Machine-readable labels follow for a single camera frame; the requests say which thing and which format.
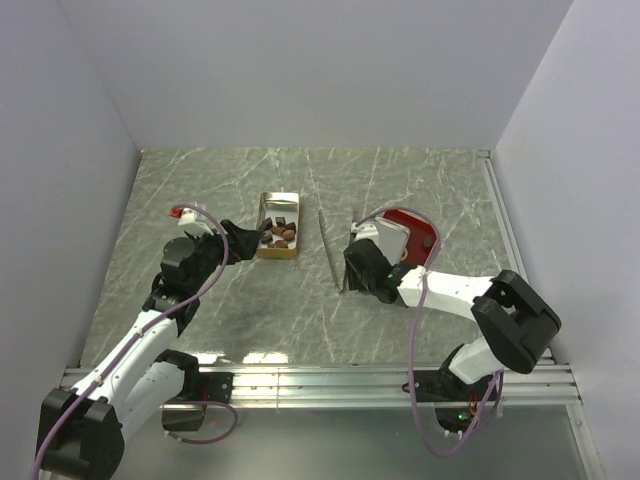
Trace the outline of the gold tin box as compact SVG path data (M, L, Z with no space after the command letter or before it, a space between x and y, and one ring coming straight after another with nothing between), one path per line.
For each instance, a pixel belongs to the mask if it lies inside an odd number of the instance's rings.
M300 196L294 192L263 192L258 203L257 227L263 232L257 256L293 259L298 254Z

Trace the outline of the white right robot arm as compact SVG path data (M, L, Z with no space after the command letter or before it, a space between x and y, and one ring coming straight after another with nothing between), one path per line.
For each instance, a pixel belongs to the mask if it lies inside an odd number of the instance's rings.
M473 321L481 337L464 344L444 363L443 393L462 399L475 383L508 369L532 372L562 322L555 311L515 271L468 277L392 265L370 239L344 251L351 290L366 291L384 304L430 308Z

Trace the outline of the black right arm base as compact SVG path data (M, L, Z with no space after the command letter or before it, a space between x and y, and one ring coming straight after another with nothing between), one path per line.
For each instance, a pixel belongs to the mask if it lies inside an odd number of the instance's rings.
M435 403L437 424L445 431L465 433L475 418L492 375L467 385L444 369L414 372L418 403Z

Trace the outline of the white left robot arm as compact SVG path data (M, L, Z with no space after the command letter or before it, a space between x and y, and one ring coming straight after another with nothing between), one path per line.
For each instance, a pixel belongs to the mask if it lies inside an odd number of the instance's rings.
M217 393L203 379L198 359L170 345L224 268L252 259L261 237L223 220L165 244L160 271L123 339L84 378L43 400L32 478L109 479L128 438L165 403L192 405L199 419L209 406L229 406L229 392Z

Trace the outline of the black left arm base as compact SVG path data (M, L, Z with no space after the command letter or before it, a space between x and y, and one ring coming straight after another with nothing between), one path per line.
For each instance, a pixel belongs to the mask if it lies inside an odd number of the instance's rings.
M161 407L162 427L175 434L198 432L218 417L235 427L239 415L231 406L233 381L230 372L200 374L193 387Z

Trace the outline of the metal tweezers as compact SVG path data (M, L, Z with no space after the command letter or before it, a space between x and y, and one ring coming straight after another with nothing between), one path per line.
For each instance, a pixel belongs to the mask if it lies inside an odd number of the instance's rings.
M356 210L352 211L352 220L350 222L350 226L348 229L348 233L347 233L347 246L351 245L353 243L355 234L352 232L352 226L356 223L356 221L358 221L360 219L360 217L358 216L358 212ZM335 260L335 256L333 255L335 252L332 251L331 246L330 246L330 241L329 241L329 237L327 236L327 226L326 226L326 215L324 213L324 210L321 208L318 211L318 224L319 224L319 231L320 231L320 238L322 240L323 243L323 247L324 247L324 251L325 251L325 255L328 261L328 265L329 265L329 271L331 273L331 277L332 277L332 281L334 283L335 289L338 293L338 295L342 295L347 286L348 286L348 273L347 273L347 266L344 265L344 254L341 253L341 258L343 260L343 273L342 276L340 277L338 275L338 261Z

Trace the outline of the silver tin lid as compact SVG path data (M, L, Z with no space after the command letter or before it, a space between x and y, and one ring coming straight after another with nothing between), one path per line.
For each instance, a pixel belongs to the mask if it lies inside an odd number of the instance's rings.
M390 264L399 263L407 247L410 229L383 217L377 218L374 224L378 234L378 248Z

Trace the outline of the dark chocolate piece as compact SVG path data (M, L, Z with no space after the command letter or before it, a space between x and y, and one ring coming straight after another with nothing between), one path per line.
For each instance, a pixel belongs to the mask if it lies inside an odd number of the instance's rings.
M261 231L270 230L273 227L273 221L271 218L264 219L259 225Z

